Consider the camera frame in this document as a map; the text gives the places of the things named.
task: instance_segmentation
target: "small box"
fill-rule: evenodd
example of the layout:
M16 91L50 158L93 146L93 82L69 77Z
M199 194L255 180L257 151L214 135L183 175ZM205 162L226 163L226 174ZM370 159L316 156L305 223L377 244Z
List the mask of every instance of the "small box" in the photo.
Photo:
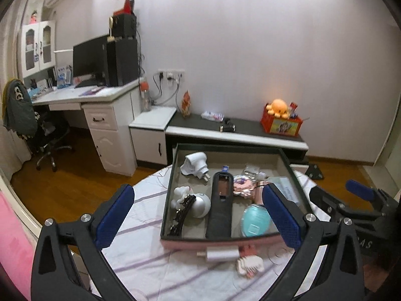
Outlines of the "small box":
M283 119L282 117L275 117L267 113L266 105L263 109L263 116L260 123L266 133L274 133L278 135L290 135L296 137L299 128L301 127L302 120L299 117L294 119Z
M180 167L188 154L204 152L207 156L206 163L209 169L210 179L206 182L193 175L185 176L181 173ZM177 144L174 160L171 168L170 182L168 185L166 203L162 228L160 232L161 244L168 249L190 249L205 250L209 246L221 245L249 245L249 244L270 244L282 241L273 221L265 234L256 237L243 237L241 235L241 218L243 212L252 204L252 200L240 196L234 196L232 207L231 237L225 239L206 239L208 214L204 218L194 218L187 215L182 229L182 236L170 236L170 228L176 210L172 209L170 202L174 196L174 190L181 186L190 186L194 193L204 193L209 198L212 193L213 176L220 172L224 166L229 166L228 172L233 176L239 175L247 164L260 168L268 177L287 177L297 199L297 206L303 213L311 213L312 209L302 190L294 172L289 166L289 161L280 148L273 147L248 147L248 146L222 146L203 144Z

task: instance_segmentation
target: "red basket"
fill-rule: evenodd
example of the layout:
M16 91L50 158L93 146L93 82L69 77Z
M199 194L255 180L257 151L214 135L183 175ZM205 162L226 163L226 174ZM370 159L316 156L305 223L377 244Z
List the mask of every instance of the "red basket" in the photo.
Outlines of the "red basket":
M303 121L299 117L283 119L282 117L270 115L267 113L266 105L263 109L262 120L260 120L266 133L296 137Z

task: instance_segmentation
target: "bed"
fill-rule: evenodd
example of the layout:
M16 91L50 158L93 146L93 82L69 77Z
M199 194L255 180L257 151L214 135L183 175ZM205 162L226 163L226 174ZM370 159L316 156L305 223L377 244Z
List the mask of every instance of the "bed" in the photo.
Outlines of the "bed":
M111 246L102 252L124 286L138 301L259 300L293 254L283 242L258 248L265 270L253 279L239 276L234 262L206 263L196 252L166 250L160 227L171 167L134 186L135 202ZM306 196L316 184L295 171ZM330 217L311 204L320 220ZM298 294L309 289L324 255L320 247ZM99 295L90 281L91 290Z

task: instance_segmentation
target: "plastic bottle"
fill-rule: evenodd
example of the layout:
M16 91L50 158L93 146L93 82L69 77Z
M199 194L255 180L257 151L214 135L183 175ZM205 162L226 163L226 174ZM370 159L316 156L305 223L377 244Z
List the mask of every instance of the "plastic bottle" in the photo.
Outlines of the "plastic bottle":
M150 111L152 109L152 98L149 93L149 84L147 81L140 83L139 88L141 90L142 97L142 110Z

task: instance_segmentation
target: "electrical cable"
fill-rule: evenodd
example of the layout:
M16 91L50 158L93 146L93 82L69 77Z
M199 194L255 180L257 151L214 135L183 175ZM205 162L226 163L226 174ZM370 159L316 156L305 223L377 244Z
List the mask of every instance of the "electrical cable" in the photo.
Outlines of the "electrical cable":
M156 87L157 87L157 90L159 91L159 94L158 94L155 98L153 98L154 101L163 96L163 91L162 91L162 80L159 78L159 86L158 86L156 80L154 79L154 76L155 76L155 75L156 75L156 74L153 75L153 81L154 81L154 83L155 83L155 85L156 85Z
M169 98L167 98L165 101L163 101L163 102L161 102L161 103L157 103L157 104L155 103L156 106L166 104L169 100L171 100L171 98L173 98L174 96L177 95L178 90L180 89L180 79L181 79L181 77L180 77L178 80L175 79L175 81L176 81L176 83L177 83L177 89L175 90L175 92L174 92Z
M145 60L145 56L142 54L142 41L141 41L141 35L139 34L138 29L136 30L136 33L138 34L139 40L138 40L138 49L139 49L139 55L138 55L138 66L139 66L139 76L142 76L145 74L145 70L142 67L142 59Z
M177 105L177 109L178 109L178 111L182 114L182 112L181 112L181 109L180 109L180 107L178 106L178 103L177 103L177 95L178 95L178 90L180 89L180 80L181 80L181 77L182 77L182 75L178 78L178 89L177 89L177 94L176 94L176 105Z

